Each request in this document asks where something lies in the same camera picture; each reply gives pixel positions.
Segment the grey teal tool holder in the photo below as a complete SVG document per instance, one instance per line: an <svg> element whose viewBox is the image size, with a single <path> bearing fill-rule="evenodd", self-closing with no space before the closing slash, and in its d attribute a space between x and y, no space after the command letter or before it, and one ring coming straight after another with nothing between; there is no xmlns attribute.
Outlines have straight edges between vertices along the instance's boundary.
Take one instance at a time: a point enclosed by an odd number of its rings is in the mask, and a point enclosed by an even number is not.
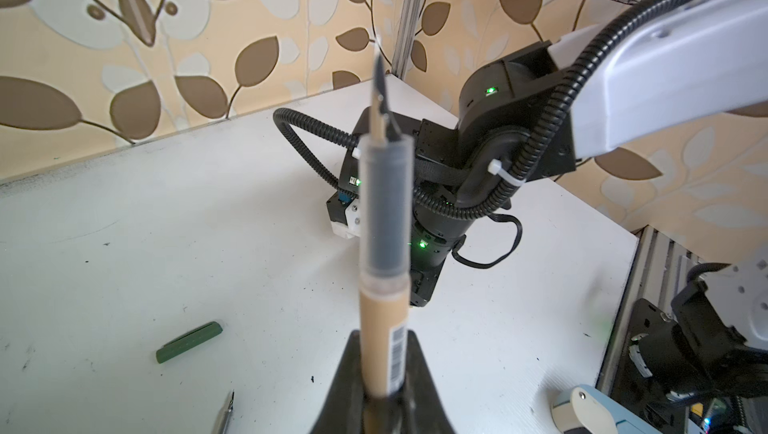
<svg viewBox="0 0 768 434"><path fill-rule="evenodd" d="M610 397L589 385L558 394L551 416L564 434L659 434L659 431Z"/></svg>

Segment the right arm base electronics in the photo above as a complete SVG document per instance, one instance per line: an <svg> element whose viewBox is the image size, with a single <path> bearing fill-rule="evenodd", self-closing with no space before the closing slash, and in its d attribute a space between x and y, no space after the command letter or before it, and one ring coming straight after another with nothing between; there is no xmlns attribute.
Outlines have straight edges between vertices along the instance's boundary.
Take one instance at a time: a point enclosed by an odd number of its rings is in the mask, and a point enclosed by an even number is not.
<svg viewBox="0 0 768 434"><path fill-rule="evenodd" d="M603 389L660 433L760 433L749 399L767 397L767 256L703 263L664 311L623 303Z"/></svg>

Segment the aluminium frame rails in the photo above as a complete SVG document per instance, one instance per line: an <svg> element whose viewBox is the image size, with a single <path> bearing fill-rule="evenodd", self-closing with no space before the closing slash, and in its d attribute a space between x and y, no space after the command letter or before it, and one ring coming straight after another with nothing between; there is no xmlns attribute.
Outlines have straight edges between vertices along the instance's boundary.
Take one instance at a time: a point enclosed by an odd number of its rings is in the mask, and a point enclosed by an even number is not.
<svg viewBox="0 0 768 434"><path fill-rule="evenodd" d="M391 73L405 80L408 60L414 42L415 34L418 30L416 24L421 12L421 6L424 0L403 0L400 12L400 22L397 32L397 38L393 50Z"/></svg>

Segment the green pen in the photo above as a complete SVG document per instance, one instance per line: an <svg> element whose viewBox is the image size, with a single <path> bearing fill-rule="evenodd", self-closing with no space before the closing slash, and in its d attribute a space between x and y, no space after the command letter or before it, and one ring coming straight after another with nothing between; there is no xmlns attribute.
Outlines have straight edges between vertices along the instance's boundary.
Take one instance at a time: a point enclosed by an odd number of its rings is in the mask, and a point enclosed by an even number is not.
<svg viewBox="0 0 768 434"><path fill-rule="evenodd" d="M228 401L225 403L225 406L223 407L221 414L218 418L217 424L213 431L214 434L228 433L229 425L234 413L234 401L235 401L235 392L232 391Z"/></svg>

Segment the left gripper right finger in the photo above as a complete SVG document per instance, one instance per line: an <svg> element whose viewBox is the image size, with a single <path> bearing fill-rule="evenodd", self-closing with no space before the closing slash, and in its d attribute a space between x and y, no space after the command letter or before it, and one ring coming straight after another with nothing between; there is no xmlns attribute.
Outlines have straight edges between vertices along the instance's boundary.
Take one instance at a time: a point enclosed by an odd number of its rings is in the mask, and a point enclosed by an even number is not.
<svg viewBox="0 0 768 434"><path fill-rule="evenodd" d="M408 331L404 382L404 432L455 432L444 410L416 333Z"/></svg>

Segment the tan pen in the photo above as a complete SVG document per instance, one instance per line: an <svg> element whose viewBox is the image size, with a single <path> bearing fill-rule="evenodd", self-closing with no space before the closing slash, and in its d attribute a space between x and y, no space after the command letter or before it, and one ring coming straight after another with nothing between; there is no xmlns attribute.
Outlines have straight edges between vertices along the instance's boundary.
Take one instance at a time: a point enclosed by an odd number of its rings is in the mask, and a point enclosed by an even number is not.
<svg viewBox="0 0 768 434"><path fill-rule="evenodd" d="M383 399L405 378L410 304L414 141L388 106L384 56L374 58L369 131L361 136L360 351L368 397Z"/></svg>

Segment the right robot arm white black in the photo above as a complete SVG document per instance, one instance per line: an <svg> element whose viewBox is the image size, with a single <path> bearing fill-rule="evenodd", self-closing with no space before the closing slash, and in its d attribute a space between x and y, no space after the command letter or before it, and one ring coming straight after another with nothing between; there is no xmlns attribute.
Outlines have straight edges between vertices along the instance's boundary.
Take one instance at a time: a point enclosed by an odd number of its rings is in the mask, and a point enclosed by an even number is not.
<svg viewBox="0 0 768 434"><path fill-rule="evenodd" d="M474 72L454 128L390 109L376 64L354 132L278 108L280 133L363 238L375 287L429 302L480 218L509 220L527 182L704 116L767 100L767 0L642 0L604 26L537 42Z"/></svg>

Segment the green pen cap right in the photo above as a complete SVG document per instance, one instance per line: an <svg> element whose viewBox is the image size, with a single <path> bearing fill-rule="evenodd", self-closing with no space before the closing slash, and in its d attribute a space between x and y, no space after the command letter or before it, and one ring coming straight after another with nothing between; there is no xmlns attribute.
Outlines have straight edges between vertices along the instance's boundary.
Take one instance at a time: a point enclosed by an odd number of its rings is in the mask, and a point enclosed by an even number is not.
<svg viewBox="0 0 768 434"><path fill-rule="evenodd" d="M161 346L155 352L158 364L169 360L219 336L223 333L223 327L217 321L211 321L196 327Z"/></svg>

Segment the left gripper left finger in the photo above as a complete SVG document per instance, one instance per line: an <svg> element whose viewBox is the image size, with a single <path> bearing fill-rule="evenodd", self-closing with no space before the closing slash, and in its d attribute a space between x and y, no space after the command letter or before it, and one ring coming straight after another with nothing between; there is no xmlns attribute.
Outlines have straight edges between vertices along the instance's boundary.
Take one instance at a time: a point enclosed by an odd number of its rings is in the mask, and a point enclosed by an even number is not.
<svg viewBox="0 0 768 434"><path fill-rule="evenodd" d="M362 433L364 404L360 332L353 330L347 339L327 396L310 433Z"/></svg>

